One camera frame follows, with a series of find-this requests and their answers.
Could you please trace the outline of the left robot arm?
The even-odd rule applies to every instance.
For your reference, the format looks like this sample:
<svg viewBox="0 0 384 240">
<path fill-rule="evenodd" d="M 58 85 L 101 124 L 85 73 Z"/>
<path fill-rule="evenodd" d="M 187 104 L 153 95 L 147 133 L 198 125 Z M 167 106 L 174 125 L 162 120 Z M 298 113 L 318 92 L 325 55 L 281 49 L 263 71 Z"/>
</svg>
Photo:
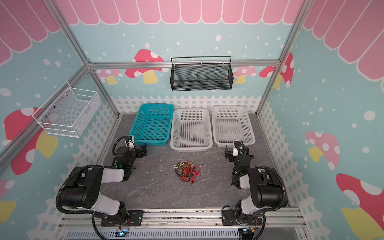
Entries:
<svg viewBox="0 0 384 240">
<path fill-rule="evenodd" d="M 133 136 L 122 136 L 113 145 L 110 166 L 75 167 L 63 182 L 56 196 L 56 208 L 63 214 L 90 214 L 102 219 L 104 225 L 123 226 L 132 219 L 122 201 L 100 192 L 103 184 L 126 182 L 136 159 L 145 157 L 147 144 L 139 145 Z"/>
</svg>

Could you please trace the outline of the middle white plastic basket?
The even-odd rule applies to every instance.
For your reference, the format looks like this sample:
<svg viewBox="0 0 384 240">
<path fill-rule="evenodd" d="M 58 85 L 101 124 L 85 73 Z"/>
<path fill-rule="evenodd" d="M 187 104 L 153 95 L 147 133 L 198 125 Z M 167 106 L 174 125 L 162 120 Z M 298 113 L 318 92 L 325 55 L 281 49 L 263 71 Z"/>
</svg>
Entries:
<svg viewBox="0 0 384 240">
<path fill-rule="evenodd" d="M 178 152 L 204 152 L 213 145 L 210 112 L 178 109 L 173 113 L 171 143 Z"/>
</svg>

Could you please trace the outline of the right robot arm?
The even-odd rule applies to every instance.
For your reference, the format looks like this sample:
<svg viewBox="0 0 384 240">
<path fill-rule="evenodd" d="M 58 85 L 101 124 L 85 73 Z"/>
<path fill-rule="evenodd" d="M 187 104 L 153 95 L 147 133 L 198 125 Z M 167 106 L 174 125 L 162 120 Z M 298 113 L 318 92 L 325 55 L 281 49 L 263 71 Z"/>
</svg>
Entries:
<svg viewBox="0 0 384 240">
<path fill-rule="evenodd" d="M 261 215 L 277 211 L 288 204 L 284 181 L 274 168 L 250 166 L 255 157 L 249 149 L 225 149 L 225 158 L 234 163 L 232 185 L 239 190 L 249 190 L 250 196 L 239 200 L 235 208 L 224 206 L 221 210 L 224 226 L 251 226 L 262 223 Z"/>
</svg>

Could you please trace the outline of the right white plastic basket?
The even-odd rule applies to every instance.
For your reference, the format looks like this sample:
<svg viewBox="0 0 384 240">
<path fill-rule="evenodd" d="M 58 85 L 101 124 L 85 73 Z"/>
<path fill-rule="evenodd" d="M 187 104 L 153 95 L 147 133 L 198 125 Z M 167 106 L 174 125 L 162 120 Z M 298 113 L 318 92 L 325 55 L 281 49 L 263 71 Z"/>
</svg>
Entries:
<svg viewBox="0 0 384 240">
<path fill-rule="evenodd" d="M 235 141 L 244 145 L 256 142 L 247 109 L 242 106 L 212 107 L 213 137 L 219 148 L 232 146 Z"/>
</svg>

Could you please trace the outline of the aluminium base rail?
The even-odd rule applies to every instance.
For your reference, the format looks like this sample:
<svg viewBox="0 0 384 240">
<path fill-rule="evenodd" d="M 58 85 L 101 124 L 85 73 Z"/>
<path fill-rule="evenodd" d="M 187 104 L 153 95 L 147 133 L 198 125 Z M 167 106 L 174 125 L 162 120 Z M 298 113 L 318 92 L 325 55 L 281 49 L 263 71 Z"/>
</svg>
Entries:
<svg viewBox="0 0 384 240">
<path fill-rule="evenodd" d="M 282 208 L 267 212 L 254 232 L 262 231 L 262 240 L 310 240 L 311 236 L 298 208 Z M 245 226 L 227 222 L 220 208 L 143 209 L 140 226 L 102 227 L 95 220 L 101 235 L 108 240 L 235 240 Z M 66 215 L 59 224 L 55 240 L 97 240 L 91 219 L 85 215 Z"/>
</svg>

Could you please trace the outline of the teal plastic basket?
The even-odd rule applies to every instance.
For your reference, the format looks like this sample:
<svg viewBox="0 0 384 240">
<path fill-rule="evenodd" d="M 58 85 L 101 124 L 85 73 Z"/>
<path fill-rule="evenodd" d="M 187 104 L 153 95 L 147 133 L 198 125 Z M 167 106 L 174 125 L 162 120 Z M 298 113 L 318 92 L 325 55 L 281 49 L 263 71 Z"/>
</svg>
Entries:
<svg viewBox="0 0 384 240">
<path fill-rule="evenodd" d="M 169 140 L 174 106 L 171 104 L 143 104 L 140 106 L 130 135 L 139 145 L 165 146 Z"/>
</svg>

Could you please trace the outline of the white plastic basket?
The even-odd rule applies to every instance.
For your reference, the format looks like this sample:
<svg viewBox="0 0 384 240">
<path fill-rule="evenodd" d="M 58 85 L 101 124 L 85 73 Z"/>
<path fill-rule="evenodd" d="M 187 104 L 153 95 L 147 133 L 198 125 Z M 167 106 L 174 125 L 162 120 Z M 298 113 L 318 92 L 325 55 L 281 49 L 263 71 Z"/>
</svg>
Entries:
<svg viewBox="0 0 384 240">
<path fill-rule="evenodd" d="M 256 142 L 247 109 L 242 106 L 212 107 L 213 137 L 219 148 L 232 146 L 235 141 L 244 145 Z"/>
<path fill-rule="evenodd" d="M 171 143 L 178 152 L 204 152 L 213 145 L 210 112 L 178 109 L 173 113 Z"/>
</svg>

